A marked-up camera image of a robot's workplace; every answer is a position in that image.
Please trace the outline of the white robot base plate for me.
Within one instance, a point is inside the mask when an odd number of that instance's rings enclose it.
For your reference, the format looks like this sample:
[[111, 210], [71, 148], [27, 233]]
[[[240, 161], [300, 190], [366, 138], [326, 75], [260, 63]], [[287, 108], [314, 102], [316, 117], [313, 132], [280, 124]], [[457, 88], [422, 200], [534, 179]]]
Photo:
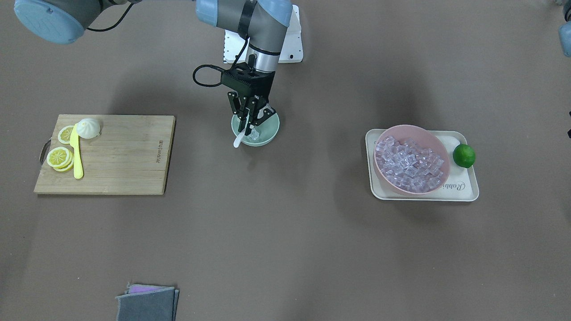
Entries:
[[[303, 59], [301, 24], [298, 6], [292, 6], [292, 13], [287, 27], [279, 22], [269, 25], [256, 24], [258, 34], [251, 34], [248, 41], [250, 49], [260, 49], [266, 53], [279, 53], [278, 63], [300, 63]], [[224, 36], [223, 63], [231, 64], [234, 61], [244, 62], [246, 51], [236, 58], [244, 45], [244, 39], [234, 31], [226, 30]]]

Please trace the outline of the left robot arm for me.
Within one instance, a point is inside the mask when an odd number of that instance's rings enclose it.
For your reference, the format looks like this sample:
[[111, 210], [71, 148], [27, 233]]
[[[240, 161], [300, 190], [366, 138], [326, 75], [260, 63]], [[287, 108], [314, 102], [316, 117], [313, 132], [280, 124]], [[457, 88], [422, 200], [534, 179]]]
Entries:
[[562, 13], [565, 24], [559, 27], [559, 42], [565, 57], [571, 56], [571, 1], [558, 0], [563, 5]]

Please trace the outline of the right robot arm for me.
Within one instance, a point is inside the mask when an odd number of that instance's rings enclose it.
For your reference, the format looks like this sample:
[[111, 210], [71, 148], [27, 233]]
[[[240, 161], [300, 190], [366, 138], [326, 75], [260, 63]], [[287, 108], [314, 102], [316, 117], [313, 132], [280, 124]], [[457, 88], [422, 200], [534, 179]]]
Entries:
[[23, 26], [41, 39], [60, 45], [77, 41], [86, 31], [103, 33], [117, 27], [94, 28], [94, 22], [108, 9], [136, 6], [157, 9], [170, 5], [177, 9], [194, 6], [198, 20], [211, 27], [231, 31], [243, 41], [228, 68], [206, 65], [219, 73], [216, 83], [202, 83], [192, 72], [193, 81], [202, 87], [225, 86], [231, 112], [238, 120], [237, 131], [253, 134], [269, 121], [277, 120], [270, 104], [270, 91], [279, 65], [279, 57], [293, 16], [290, 0], [16, 0], [13, 10]]

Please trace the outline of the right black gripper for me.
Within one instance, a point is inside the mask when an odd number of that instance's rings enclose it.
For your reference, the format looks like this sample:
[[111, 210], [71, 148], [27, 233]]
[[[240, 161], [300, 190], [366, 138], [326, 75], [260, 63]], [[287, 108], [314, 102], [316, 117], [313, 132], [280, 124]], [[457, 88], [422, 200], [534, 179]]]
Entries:
[[227, 97], [232, 113], [240, 120], [238, 131], [245, 136], [277, 113], [269, 104], [274, 77], [275, 71], [259, 71], [245, 62], [221, 73], [221, 84], [232, 90]]

